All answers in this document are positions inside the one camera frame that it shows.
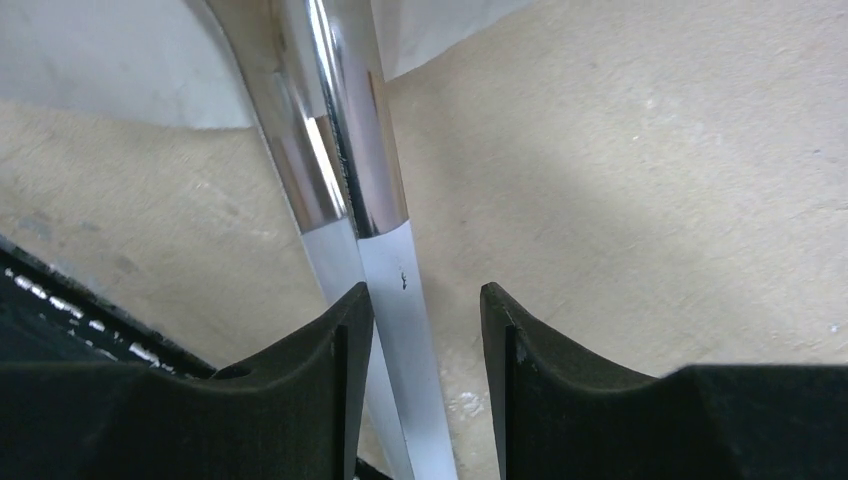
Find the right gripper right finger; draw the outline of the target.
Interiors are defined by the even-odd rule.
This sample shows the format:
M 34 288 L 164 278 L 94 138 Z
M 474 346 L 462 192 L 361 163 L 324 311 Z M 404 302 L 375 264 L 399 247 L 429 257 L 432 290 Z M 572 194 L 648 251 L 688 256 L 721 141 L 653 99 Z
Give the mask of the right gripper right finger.
M 843 365 L 695 364 L 655 378 L 480 291 L 504 479 L 843 479 Z

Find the patterned white paper bag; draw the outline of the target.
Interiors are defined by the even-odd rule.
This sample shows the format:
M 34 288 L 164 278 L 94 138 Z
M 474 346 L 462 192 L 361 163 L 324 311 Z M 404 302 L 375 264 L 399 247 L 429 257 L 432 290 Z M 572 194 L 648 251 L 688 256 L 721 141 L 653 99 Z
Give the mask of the patterned white paper bag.
M 372 1 L 386 80 L 533 1 Z M 204 1 L 1 1 L 1 99 L 167 127 L 254 126 Z

